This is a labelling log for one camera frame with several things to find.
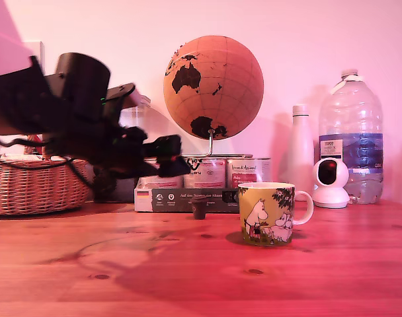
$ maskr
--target moomin mug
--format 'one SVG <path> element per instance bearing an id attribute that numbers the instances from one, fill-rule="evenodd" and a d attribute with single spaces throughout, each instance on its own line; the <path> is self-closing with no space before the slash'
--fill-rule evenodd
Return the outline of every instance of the moomin mug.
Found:
<path id="1" fill-rule="evenodd" d="M 295 185 L 274 182 L 239 184 L 239 216 L 243 238 L 257 246 L 278 246 L 291 242 L 293 225 L 302 225 L 313 215 L 313 200 Z M 307 211 L 294 219 L 295 196 L 307 199 Z"/>

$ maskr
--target globe stand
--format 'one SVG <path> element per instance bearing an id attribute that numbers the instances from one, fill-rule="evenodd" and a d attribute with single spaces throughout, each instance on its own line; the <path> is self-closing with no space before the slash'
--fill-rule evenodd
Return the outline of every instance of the globe stand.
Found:
<path id="1" fill-rule="evenodd" d="M 210 133 L 210 137 L 208 140 L 208 152 L 204 154 L 189 154 L 189 155 L 182 155 L 184 158 L 190 159 L 202 159 L 206 157 L 241 157 L 241 158 L 251 158 L 253 157 L 252 154 L 213 154 L 213 134 L 214 130 L 208 130 Z"/>

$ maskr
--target mug handle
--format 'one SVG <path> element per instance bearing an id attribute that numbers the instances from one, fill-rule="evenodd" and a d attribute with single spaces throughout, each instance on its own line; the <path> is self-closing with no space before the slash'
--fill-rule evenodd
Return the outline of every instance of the mug handle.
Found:
<path id="1" fill-rule="evenodd" d="M 297 195 L 303 195 L 307 198 L 307 211 L 305 212 L 304 216 L 300 220 L 293 221 L 294 225 L 302 225 L 306 223 L 308 220 L 310 220 L 311 216 L 313 215 L 314 203 L 313 199 L 307 192 L 303 192 L 302 190 L 296 190 L 295 196 Z"/>

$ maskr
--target white camera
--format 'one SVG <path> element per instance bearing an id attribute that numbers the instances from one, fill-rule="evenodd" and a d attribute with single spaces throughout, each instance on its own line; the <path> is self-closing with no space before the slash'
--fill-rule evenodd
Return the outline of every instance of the white camera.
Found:
<path id="1" fill-rule="evenodd" d="M 340 158 L 324 158 L 313 168 L 317 189 L 313 192 L 314 204 L 324 208 L 345 208 L 349 195 L 344 189 L 349 171 Z"/>

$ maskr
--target globe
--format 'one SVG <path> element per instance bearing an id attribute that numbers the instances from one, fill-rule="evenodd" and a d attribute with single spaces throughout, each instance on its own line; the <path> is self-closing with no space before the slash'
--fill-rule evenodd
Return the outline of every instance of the globe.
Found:
<path id="1" fill-rule="evenodd" d="M 226 36 L 203 36 L 181 46 L 164 77 L 171 117 L 186 132 L 225 139 L 244 130 L 259 112 L 264 80 L 258 61 Z"/>

